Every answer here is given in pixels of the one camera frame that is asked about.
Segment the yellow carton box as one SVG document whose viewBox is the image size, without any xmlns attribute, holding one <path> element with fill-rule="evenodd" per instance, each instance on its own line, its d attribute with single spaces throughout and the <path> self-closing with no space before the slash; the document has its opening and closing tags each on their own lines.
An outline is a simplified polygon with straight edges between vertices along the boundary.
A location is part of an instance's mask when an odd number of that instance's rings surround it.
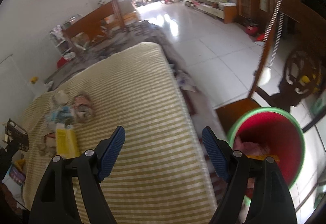
<svg viewBox="0 0 326 224">
<path fill-rule="evenodd" d="M 73 125 L 56 124 L 56 153 L 64 159 L 76 158 L 81 155 Z"/>
</svg>

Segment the grey plastic bag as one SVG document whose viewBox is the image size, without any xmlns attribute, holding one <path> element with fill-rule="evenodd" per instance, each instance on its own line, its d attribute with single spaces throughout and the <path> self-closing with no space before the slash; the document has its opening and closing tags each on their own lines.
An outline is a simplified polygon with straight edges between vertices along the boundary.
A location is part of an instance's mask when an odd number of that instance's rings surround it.
<svg viewBox="0 0 326 224">
<path fill-rule="evenodd" d="M 95 116 L 95 110 L 90 97 L 81 92 L 72 100 L 74 117 L 77 123 L 85 123 Z"/>
</svg>

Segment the orange yellow snack bag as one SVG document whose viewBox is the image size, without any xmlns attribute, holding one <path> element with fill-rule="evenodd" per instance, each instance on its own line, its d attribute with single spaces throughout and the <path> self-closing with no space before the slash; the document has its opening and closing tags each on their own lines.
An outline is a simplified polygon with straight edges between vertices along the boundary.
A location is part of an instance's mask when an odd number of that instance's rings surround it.
<svg viewBox="0 0 326 224">
<path fill-rule="evenodd" d="M 276 163 L 280 162 L 280 159 L 277 155 L 247 155 L 247 157 L 253 161 L 274 161 Z"/>
</svg>

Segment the pink snack wrapper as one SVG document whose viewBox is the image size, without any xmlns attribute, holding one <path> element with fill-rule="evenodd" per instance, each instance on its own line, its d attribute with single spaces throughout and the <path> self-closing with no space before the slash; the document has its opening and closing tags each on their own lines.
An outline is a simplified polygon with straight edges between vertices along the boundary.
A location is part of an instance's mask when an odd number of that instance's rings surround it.
<svg viewBox="0 0 326 224">
<path fill-rule="evenodd" d="M 236 137 L 233 144 L 234 150 L 239 150 L 247 156 L 263 156 L 270 153 L 269 147 L 262 147 L 260 144 L 252 142 L 242 142 Z"/>
</svg>

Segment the crumpled red white wrapper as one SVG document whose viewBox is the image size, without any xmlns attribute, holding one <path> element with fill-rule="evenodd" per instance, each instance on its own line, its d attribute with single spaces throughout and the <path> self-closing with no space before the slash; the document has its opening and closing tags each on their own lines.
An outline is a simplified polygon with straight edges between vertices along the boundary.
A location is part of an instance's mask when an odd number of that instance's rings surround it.
<svg viewBox="0 0 326 224">
<path fill-rule="evenodd" d="M 53 157 L 56 155 L 56 137 L 54 132 L 41 137 L 37 145 L 41 157 Z"/>
</svg>

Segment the blue white crumpled wrapper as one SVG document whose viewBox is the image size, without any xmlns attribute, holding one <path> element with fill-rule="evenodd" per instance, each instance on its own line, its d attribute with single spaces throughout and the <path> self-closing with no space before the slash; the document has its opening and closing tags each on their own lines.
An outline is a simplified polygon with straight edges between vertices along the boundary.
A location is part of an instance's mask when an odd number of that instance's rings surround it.
<svg viewBox="0 0 326 224">
<path fill-rule="evenodd" d="M 69 105 L 61 105 L 48 113 L 45 117 L 50 128 L 56 127 L 58 123 L 69 125 L 75 120 L 74 110 Z"/>
</svg>

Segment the patterned paper cup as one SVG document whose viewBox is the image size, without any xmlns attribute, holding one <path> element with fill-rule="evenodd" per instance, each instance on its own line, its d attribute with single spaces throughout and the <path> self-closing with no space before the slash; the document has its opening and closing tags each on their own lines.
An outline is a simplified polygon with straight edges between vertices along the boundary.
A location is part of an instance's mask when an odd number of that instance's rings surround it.
<svg viewBox="0 0 326 224">
<path fill-rule="evenodd" d="M 51 102 L 54 108 L 59 106 L 67 105 L 69 102 L 69 97 L 64 91 L 58 91 L 53 97 L 51 98 Z"/>
</svg>

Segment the striped yellow white cloth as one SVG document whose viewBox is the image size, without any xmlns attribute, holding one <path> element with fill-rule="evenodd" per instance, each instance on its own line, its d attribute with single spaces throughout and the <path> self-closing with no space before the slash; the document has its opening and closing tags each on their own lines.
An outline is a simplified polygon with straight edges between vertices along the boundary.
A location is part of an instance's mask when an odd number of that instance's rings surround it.
<svg viewBox="0 0 326 224">
<path fill-rule="evenodd" d="M 95 109 L 74 126 L 80 151 L 117 126 L 126 140 L 101 183 L 118 223 L 208 223 L 217 203 L 186 103 L 158 44 L 140 43 L 62 84 L 73 99 L 86 93 Z"/>
</svg>

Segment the yellow tape roll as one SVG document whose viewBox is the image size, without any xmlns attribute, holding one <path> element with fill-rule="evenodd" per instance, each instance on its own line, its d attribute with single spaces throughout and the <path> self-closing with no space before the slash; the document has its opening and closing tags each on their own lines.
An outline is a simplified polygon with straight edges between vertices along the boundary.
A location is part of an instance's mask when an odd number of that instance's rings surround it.
<svg viewBox="0 0 326 224">
<path fill-rule="evenodd" d="M 32 84 L 35 84 L 37 81 L 38 81 L 38 77 L 32 77 L 31 79 L 30 79 L 30 82 L 32 83 Z"/>
</svg>

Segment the red bag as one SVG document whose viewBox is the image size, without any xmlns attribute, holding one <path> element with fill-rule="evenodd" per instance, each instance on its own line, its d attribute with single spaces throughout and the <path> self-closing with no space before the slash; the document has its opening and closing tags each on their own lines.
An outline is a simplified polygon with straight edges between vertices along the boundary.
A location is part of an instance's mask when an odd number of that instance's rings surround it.
<svg viewBox="0 0 326 224">
<path fill-rule="evenodd" d="M 65 59 L 64 57 L 61 57 L 58 61 L 57 61 L 57 68 L 60 69 L 62 66 L 64 66 L 66 63 L 68 63 L 69 60 Z"/>
</svg>

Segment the wooden carved chair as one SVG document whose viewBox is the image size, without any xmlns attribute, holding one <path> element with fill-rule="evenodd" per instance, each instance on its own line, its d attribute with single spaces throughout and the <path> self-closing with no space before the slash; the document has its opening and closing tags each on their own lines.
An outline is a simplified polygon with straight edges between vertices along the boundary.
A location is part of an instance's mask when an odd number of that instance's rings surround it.
<svg viewBox="0 0 326 224">
<path fill-rule="evenodd" d="M 296 23 L 302 38 L 285 61 L 279 91 L 269 95 L 262 86 L 270 79 L 270 67 L 279 47 L 286 17 Z M 316 11 L 299 0 L 277 0 L 263 42 L 260 62 L 248 96 L 216 109 L 225 133 L 243 115 L 260 108 L 252 98 L 253 94 L 258 94 L 269 106 L 289 112 L 292 107 L 313 94 L 321 84 L 322 62 L 325 59 L 325 19 Z"/>
</svg>

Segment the red dustpan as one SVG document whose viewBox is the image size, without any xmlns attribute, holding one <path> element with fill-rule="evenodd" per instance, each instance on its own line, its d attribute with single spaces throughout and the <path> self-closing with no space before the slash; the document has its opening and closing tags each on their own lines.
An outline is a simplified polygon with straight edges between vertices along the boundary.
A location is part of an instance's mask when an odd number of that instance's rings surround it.
<svg viewBox="0 0 326 224">
<path fill-rule="evenodd" d="M 262 33 L 260 35 L 258 35 L 255 39 L 256 42 L 264 42 L 266 40 L 265 34 Z"/>
</svg>

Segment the white metal rack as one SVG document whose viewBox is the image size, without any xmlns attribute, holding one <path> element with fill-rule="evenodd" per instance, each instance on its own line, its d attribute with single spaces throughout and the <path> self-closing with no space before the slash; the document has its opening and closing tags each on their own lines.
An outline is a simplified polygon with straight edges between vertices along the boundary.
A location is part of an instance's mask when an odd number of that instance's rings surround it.
<svg viewBox="0 0 326 224">
<path fill-rule="evenodd" d="M 55 26 L 49 33 L 50 41 L 54 45 L 55 49 L 61 54 L 61 56 L 66 60 L 72 60 L 76 54 L 73 52 L 72 48 L 69 46 L 66 38 L 62 33 L 62 27 L 60 25 Z"/>
</svg>

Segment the grey patterned table cover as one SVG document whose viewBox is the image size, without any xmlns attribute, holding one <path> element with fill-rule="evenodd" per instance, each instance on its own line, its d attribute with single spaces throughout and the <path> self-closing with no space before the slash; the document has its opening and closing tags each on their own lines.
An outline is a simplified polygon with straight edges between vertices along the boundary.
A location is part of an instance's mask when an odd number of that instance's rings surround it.
<svg viewBox="0 0 326 224">
<path fill-rule="evenodd" d="M 142 42 L 156 43 L 162 48 L 179 87 L 185 93 L 184 98 L 187 104 L 193 108 L 193 122 L 204 121 L 205 124 L 208 124 L 217 121 L 217 115 L 214 113 L 209 99 L 196 87 L 195 82 L 188 74 L 185 60 L 175 50 L 163 30 L 149 21 L 134 22 L 126 29 L 114 31 L 113 36 L 109 39 L 103 38 L 99 44 L 83 51 L 80 59 L 73 58 L 57 69 L 45 79 L 45 83 L 53 81 L 52 89 L 55 89 L 93 64 Z"/>
</svg>

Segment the low tv cabinet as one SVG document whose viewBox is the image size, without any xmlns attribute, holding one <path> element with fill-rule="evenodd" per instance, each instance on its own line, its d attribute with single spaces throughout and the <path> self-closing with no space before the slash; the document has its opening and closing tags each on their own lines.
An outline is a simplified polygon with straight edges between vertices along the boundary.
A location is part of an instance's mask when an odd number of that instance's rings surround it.
<svg viewBox="0 0 326 224">
<path fill-rule="evenodd" d="M 221 2 L 220 0 L 183 0 L 185 5 L 199 11 L 220 18 L 225 24 L 233 23 L 238 15 L 237 5 L 233 2 Z"/>
</svg>

